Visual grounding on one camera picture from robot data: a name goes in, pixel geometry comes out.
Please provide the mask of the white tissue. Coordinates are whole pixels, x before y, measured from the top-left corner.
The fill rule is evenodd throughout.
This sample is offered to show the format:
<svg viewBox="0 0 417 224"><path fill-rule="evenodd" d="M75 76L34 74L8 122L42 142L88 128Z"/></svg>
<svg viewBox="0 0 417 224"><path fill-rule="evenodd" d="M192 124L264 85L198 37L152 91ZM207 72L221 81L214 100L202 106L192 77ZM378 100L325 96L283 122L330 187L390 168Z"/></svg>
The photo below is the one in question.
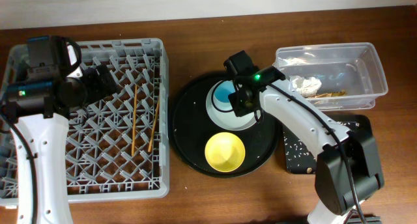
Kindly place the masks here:
<svg viewBox="0 0 417 224"><path fill-rule="evenodd" d="M316 77L291 76L290 82L293 89L305 98L316 95L322 86L321 80Z"/></svg>

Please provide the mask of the wooden chopstick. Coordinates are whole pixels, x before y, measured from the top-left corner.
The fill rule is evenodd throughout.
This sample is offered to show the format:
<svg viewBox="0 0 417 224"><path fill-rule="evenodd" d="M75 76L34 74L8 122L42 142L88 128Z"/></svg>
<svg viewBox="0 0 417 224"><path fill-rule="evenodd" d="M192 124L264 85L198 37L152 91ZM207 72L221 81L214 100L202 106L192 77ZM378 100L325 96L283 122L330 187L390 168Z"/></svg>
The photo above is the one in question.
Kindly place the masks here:
<svg viewBox="0 0 417 224"><path fill-rule="evenodd" d="M136 143L136 111L137 111L137 85L134 85L134 108L132 111L132 148L131 148L131 156L134 156L135 153L135 143Z"/></svg>
<svg viewBox="0 0 417 224"><path fill-rule="evenodd" d="M156 108L155 108L155 113L154 113L154 121L152 124L152 131L151 131L151 140L149 142L149 146L148 146L148 150L147 152L151 153L152 152L152 148L153 148L153 144L154 144L154 134L155 134L155 130L156 130L156 123L158 122L158 114L159 114L159 109L160 109L160 98L158 99Z"/></svg>

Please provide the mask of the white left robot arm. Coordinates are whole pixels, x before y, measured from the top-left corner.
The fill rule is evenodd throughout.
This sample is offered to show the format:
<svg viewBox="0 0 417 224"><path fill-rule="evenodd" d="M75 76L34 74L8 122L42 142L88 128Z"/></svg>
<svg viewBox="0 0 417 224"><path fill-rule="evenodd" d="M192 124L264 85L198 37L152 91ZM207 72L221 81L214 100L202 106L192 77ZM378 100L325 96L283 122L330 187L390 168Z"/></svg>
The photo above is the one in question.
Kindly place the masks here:
<svg viewBox="0 0 417 224"><path fill-rule="evenodd" d="M72 223L65 146L70 114L117 90L106 65L81 69L80 46L63 36L28 39L28 63L1 99L18 162L18 223Z"/></svg>

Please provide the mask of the gold snack wrapper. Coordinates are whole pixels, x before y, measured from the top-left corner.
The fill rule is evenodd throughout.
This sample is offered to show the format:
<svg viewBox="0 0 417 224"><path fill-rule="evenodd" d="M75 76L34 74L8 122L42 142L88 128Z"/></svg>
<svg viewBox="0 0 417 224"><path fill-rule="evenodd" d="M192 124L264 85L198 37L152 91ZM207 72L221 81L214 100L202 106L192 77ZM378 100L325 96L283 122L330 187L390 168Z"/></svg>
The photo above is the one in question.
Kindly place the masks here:
<svg viewBox="0 0 417 224"><path fill-rule="evenodd" d="M313 96L309 96L309 98L329 98L329 97L338 97L338 96L345 96L347 94L346 90L338 91L338 92L328 92L323 94L316 94Z"/></svg>

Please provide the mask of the yellow bowl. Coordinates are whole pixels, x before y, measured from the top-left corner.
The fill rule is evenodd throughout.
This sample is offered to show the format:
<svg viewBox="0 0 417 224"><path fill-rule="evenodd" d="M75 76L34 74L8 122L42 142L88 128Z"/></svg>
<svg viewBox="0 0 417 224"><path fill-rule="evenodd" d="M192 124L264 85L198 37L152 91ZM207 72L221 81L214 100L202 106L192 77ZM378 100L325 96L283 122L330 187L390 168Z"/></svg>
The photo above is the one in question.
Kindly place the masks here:
<svg viewBox="0 0 417 224"><path fill-rule="evenodd" d="M243 164L246 148L237 135L220 132L207 141L204 153L207 163L215 171L230 173Z"/></svg>

